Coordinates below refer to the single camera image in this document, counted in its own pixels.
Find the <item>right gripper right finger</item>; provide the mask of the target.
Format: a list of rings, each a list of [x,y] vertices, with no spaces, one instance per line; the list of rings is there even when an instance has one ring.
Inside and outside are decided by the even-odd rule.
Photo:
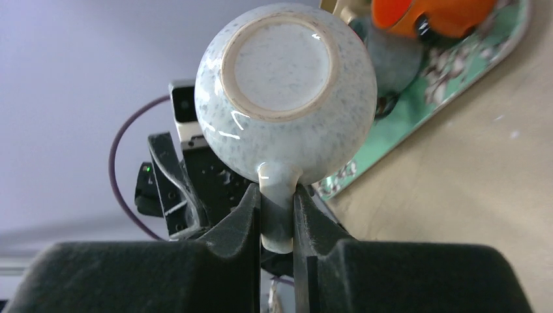
[[[294,196],[298,312],[531,312],[509,262],[485,245],[360,241]]]

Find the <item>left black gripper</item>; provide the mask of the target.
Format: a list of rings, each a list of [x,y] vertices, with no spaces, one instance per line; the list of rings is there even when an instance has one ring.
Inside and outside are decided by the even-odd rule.
[[[154,182],[171,240],[197,239],[237,208],[253,181],[231,170],[203,136],[176,149],[169,132],[148,137]]]

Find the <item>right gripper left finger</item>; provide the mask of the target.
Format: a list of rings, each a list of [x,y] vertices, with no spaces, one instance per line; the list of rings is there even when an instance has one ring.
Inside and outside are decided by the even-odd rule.
[[[69,242],[41,252],[6,312],[259,312],[260,191],[198,239]]]

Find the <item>white-grey mug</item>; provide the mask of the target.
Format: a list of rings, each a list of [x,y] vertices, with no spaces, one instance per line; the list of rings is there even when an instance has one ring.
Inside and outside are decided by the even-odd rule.
[[[297,185],[349,162],[374,120],[377,83],[365,44],[320,8],[257,7],[211,41],[194,96],[210,148],[259,184],[262,245],[290,253]]]

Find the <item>grey-blue mug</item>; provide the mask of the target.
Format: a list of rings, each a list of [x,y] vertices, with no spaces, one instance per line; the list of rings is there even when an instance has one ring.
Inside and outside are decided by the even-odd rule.
[[[423,62],[423,45],[378,29],[369,17],[354,18],[348,25],[369,52],[378,86],[375,119],[383,119],[393,111],[401,92],[417,77]]]

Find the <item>orange mug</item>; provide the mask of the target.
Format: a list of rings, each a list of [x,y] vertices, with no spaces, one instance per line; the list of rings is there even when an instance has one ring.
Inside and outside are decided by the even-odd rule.
[[[495,0],[377,0],[371,2],[374,25],[422,42],[463,39],[482,24]]]

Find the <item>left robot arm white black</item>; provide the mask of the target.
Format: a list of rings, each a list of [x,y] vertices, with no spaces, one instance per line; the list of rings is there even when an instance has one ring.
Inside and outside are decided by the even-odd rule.
[[[194,240],[218,226],[251,181],[223,163],[202,135],[176,147],[169,132],[147,138],[151,159],[138,173],[138,212],[162,218],[170,241]]]

